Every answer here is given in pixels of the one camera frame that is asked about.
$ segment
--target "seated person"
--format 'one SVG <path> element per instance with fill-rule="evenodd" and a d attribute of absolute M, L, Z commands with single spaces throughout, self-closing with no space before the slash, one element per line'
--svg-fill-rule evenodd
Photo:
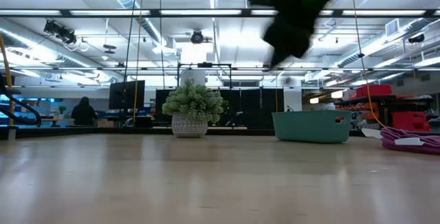
<path fill-rule="evenodd" d="M 78 105 L 74 107 L 74 110 L 71 112 L 71 118 L 75 119 L 75 125 L 94 125 L 93 119 L 98 119 L 96 116 L 95 110 L 89 104 L 88 97 L 82 97 L 81 101 Z"/>

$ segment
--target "red object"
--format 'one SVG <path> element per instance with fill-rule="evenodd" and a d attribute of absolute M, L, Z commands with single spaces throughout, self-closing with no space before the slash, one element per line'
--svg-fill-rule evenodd
<path fill-rule="evenodd" d="M 390 85 L 369 85 L 370 96 L 390 96 L 393 92 L 391 91 Z M 356 89 L 356 94 L 350 96 L 350 99 L 362 98 L 369 95 L 367 86 L 361 86 Z"/>
<path fill-rule="evenodd" d="M 404 131 L 425 132 L 431 131 L 423 111 L 393 112 L 393 128 Z"/>

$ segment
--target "green plant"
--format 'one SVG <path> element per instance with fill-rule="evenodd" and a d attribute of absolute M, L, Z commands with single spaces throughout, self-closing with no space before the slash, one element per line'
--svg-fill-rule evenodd
<path fill-rule="evenodd" d="M 59 106 L 58 110 L 60 111 L 60 114 L 63 114 L 63 112 L 66 110 L 65 106 Z"/>
<path fill-rule="evenodd" d="M 194 86 L 192 81 L 187 80 L 184 86 L 170 93 L 162 111 L 167 115 L 185 114 L 192 120 L 216 123 L 223 112 L 222 103 L 219 92 L 201 85 Z"/>

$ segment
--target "computer screen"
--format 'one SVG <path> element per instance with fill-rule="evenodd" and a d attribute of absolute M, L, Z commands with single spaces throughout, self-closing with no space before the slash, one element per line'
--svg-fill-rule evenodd
<path fill-rule="evenodd" d="M 135 88 L 136 81 L 125 83 L 125 96 L 124 93 L 124 83 L 113 83 L 110 85 L 110 96 L 109 96 L 109 109 L 134 109 L 135 104 Z M 136 98 L 136 108 L 144 107 L 144 92 L 145 90 L 145 80 L 139 80 L 137 82 L 137 98 Z"/>

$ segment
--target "pink fabric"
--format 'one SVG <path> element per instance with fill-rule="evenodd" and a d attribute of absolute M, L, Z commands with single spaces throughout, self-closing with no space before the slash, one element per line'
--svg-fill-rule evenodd
<path fill-rule="evenodd" d="M 383 128 L 380 131 L 382 136 L 382 146 L 384 148 L 400 150 L 414 153 L 427 153 L 432 155 L 440 155 L 440 136 L 420 136 L 410 134 L 396 128 Z M 401 138 L 418 137 L 424 142 L 421 146 L 396 145 L 395 140 Z"/>

